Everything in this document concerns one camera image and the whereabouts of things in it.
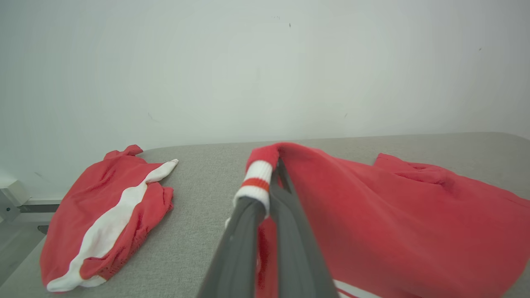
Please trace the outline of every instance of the red stripe on cuff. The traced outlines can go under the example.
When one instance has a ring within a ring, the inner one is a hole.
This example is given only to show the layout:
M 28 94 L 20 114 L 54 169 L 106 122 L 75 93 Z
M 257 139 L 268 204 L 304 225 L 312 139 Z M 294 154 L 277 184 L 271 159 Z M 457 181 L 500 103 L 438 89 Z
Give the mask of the red stripe on cuff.
M 256 186 L 259 188 L 263 188 L 265 191 L 269 191 L 269 184 L 260 178 L 248 178 L 245 181 L 243 181 L 243 184 L 241 184 L 241 187 L 243 186 Z

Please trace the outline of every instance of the wall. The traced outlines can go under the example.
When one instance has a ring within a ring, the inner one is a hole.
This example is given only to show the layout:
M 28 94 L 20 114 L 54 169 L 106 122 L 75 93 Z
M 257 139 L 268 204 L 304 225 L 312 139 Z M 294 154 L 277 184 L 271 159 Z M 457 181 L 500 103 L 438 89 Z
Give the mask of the wall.
M 134 143 L 530 138 L 527 0 L 0 3 L 0 165 L 33 196 Z

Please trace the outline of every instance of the red garment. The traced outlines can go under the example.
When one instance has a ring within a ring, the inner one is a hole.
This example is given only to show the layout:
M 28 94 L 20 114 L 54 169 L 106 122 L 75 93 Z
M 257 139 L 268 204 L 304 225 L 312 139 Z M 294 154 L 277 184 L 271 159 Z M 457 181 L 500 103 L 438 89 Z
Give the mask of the red garment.
M 248 168 L 279 157 L 343 296 L 355 294 L 345 283 L 384 298 L 500 297 L 530 257 L 530 201 L 506 190 L 386 154 L 370 166 L 291 143 L 254 150 Z M 276 297 L 271 219 L 259 242 L 257 297 Z
M 40 257 L 51 292 L 97 286 L 129 260 L 149 231 L 173 208 L 173 189 L 157 181 L 177 160 L 147 163 L 136 145 L 88 167 L 53 216 Z

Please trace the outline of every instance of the floor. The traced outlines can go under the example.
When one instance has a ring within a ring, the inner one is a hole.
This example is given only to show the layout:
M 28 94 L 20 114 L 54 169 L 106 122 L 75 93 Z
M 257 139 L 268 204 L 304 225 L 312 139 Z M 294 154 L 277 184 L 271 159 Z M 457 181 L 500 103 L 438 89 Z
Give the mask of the floor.
M 44 238 L 37 226 L 0 223 L 0 286 Z

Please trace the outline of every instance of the gray mattress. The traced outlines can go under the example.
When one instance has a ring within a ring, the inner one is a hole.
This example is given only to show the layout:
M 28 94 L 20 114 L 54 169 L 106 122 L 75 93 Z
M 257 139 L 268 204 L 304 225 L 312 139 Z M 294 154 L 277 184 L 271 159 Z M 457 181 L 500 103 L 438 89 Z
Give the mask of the gray mattress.
M 530 141 L 503 133 L 461 133 L 295 141 L 330 155 L 372 164 L 378 153 L 443 166 L 530 199 Z M 180 160 L 162 181 L 174 188 L 175 208 L 152 230 L 124 268 L 105 284 L 76 288 L 60 297 L 194 297 L 232 212 L 246 159 L 255 147 L 242 143 L 147 150 L 148 162 Z M 44 240 L 0 288 L 1 297 L 58 297 L 40 280 Z M 505 297 L 530 296 L 530 270 Z

